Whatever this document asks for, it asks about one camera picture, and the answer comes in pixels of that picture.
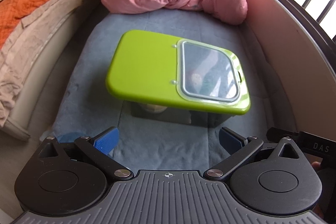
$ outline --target black circular disc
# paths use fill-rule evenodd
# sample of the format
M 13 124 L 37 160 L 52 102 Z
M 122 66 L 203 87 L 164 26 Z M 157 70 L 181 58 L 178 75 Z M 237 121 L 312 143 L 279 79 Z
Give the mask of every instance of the black circular disc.
M 15 193 L 25 210 L 60 216 L 84 210 L 98 201 L 107 188 L 97 167 L 70 159 L 50 157 L 24 168 L 16 179 Z
M 59 193 L 74 187 L 78 182 L 78 177 L 75 173 L 66 170 L 54 170 L 44 173 L 39 178 L 39 184 L 42 189 Z
M 262 187 L 272 192 L 284 193 L 293 190 L 297 184 L 297 178 L 286 171 L 272 170 L 262 173 L 259 176 L 259 183 Z

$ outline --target container lid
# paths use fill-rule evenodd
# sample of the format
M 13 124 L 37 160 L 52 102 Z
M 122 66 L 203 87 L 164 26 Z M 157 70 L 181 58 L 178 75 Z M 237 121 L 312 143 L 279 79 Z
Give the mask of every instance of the container lid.
M 219 104 L 235 102 L 240 95 L 238 71 L 219 48 L 182 39 L 178 49 L 178 93 L 187 100 Z

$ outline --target finger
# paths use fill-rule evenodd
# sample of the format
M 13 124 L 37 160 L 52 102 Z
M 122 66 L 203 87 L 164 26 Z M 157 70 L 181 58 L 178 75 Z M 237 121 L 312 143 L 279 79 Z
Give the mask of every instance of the finger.
M 318 161 L 315 161 L 311 164 L 311 166 L 314 168 L 315 171 L 318 171 L 321 169 L 321 163 Z

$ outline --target crosshair marking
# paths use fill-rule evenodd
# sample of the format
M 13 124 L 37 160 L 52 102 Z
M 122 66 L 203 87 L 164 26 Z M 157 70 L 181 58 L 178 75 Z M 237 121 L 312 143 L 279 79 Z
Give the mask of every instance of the crosshair marking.
M 172 173 L 168 172 L 167 174 L 164 174 L 163 176 L 165 176 L 166 178 L 171 178 L 174 175 Z

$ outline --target metal pivot screw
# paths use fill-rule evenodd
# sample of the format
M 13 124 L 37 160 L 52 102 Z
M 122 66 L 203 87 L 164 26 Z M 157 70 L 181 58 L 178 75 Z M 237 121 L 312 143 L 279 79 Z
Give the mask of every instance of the metal pivot screw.
M 219 169 L 207 170 L 207 175 L 212 178 L 219 178 L 223 175 L 223 172 Z
M 118 178 L 126 178 L 131 175 L 131 172 L 126 169 L 118 169 L 114 172 L 114 175 Z

